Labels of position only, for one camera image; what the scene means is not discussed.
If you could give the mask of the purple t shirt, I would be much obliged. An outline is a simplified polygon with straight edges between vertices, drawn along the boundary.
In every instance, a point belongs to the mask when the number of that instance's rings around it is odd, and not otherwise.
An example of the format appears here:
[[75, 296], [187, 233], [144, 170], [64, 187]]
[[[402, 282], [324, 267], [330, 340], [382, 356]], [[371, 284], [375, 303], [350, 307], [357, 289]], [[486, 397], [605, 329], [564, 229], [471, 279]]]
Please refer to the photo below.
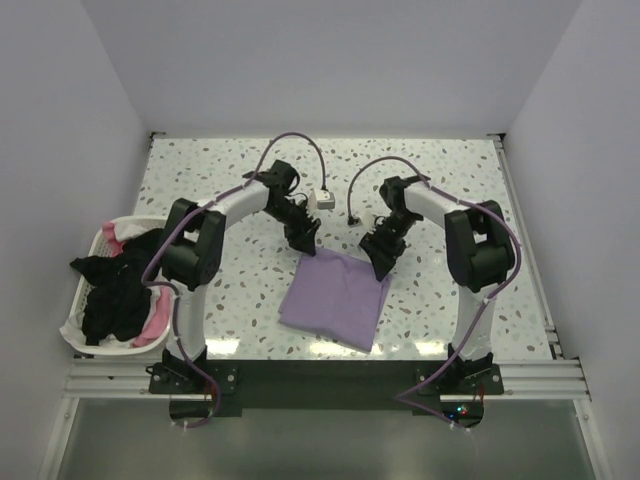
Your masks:
[[299, 259], [279, 323], [369, 352], [391, 281], [377, 279], [366, 261], [319, 248]]

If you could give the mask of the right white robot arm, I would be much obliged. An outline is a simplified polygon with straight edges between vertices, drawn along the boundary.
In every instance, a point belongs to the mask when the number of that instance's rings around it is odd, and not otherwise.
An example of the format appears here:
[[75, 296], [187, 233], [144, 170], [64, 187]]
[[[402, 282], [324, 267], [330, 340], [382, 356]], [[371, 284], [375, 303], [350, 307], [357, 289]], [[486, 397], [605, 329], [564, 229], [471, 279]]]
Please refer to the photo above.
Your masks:
[[481, 372], [493, 366], [493, 302], [522, 261], [501, 207], [493, 200], [479, 204], [455, 200], [418, 176], [387, 178], [379, 193], [389, 214], [359, 243], [377, 280], [391, 272], [407, 248], [405, 236], [417, 222], [429, 220], [444, 231], [447, 268], [459, 287], [445, 379], [452, 390], [469, 392], [480, 382]]

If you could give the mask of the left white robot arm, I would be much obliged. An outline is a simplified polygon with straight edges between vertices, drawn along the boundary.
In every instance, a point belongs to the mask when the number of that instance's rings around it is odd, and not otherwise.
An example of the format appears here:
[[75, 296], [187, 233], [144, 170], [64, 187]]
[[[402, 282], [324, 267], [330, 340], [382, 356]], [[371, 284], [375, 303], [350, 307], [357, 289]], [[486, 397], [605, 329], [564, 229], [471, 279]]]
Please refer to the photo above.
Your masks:
[[185, 392], [200, 390], [207, 380], [204, 306], [207, 289], [218, 273], [227, 230], [246, 217], [264, 212], [283, 226], [288, 246], [316, 254], [315, 237], [321, 221], [307, 200], [290, 198], [299, 179], [288, 163], [276, 161], [268, 170], [248, 174], [246, 182], [204, 204], [176, 200], [165, 223], [158, 249], [161, 274], [175, 294], [171, 339], [163, 361], [179, 360], [173, 382]]

